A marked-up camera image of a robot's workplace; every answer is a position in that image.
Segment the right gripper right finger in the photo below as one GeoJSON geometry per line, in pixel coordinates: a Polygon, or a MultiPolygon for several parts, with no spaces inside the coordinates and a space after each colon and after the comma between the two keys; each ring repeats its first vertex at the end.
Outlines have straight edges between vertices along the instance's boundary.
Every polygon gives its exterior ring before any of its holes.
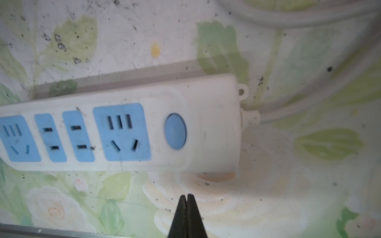
{"type": "Polygon", "coordinates": [[[193,194],[187,197],[187,237],[208,238],[193,194]]]}

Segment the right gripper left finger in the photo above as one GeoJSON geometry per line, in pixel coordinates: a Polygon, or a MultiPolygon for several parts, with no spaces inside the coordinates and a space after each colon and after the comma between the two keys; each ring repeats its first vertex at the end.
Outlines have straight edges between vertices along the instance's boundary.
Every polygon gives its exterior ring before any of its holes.
{"type": "Polygon", "coordinates": [[[181,195],[175,211],[175,215],[169,230],[168,238],[188,237],[188,213],[187,200],[185,195],[181,195]]]}

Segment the white blue rectangular power strip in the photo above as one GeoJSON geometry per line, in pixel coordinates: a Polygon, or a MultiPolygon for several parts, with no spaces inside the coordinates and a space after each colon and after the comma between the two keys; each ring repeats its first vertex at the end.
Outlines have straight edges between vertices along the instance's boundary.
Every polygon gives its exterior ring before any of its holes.
{"type": "Polygon", "coordinates": [[[1,159],[20,171],[224,173],[247,85],[220,74],[1,106],[1,159]]]}

